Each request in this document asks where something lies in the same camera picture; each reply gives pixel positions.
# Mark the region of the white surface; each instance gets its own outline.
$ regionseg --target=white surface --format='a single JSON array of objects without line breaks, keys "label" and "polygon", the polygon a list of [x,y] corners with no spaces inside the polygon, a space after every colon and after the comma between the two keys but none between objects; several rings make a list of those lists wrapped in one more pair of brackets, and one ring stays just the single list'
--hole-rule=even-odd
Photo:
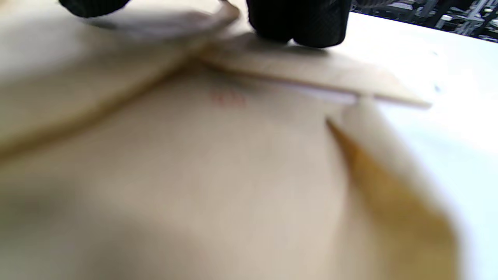
[{"label": "white surface", "polygon": [[431,109],[388,103],[381,109],[448,203],[462,235],[465,279],[497,280],[498,44],[357,13],[350,14],[348,34],[353,32],[403,33],[431,45],[444,61]]}]

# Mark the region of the gloved hand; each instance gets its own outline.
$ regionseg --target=gloved hand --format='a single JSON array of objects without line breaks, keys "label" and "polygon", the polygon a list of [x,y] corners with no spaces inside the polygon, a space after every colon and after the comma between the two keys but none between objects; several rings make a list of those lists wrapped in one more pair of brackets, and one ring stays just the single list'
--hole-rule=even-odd
[{"label": "gloved hand", "polygon": [[123,8],[130,0],[59,0],[61,5],[79,17],[96,17]]},{"label": "gloved hand", "polygon": [[[95,17],[121,9],[130,0],[59,1],[76,16]],[[249,22],[259,36],[324,48],[344,40],[351,0],[247,0],[247,4]]]}]

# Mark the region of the black glove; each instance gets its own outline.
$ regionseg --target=black glove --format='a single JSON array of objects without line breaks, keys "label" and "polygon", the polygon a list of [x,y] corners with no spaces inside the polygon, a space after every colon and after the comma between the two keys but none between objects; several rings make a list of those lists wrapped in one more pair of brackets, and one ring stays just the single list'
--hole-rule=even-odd
[{"label": "black glove", "polygon": [[59,0],[72,14],[79,17],[96,17],[123,8],[130,0]]},{"label": "black glove", "polygon": [[342,43],[351,0],[247,0],[249,22],[266,39],[324,48]]}]

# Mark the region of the white table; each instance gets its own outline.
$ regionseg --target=white table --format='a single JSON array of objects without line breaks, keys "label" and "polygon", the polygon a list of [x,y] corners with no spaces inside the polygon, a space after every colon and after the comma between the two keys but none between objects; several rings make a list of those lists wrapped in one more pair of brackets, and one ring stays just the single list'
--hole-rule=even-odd
[{"label": "white table", "polygon": [[497,280],[498,44],[351,13],[354,32],[407,34],[444,57],[445,86],[431,109],[380,107],[448,204],[463,241],[465,279]]}]

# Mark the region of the metal rack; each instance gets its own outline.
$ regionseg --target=metal rack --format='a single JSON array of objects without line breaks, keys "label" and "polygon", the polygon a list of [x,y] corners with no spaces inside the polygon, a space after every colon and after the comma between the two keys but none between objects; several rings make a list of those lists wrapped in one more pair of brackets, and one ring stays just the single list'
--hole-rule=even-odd
[{"label": "metal rack", "polygon": [[498,42],[498,0],[399,0],[352,11]]}]

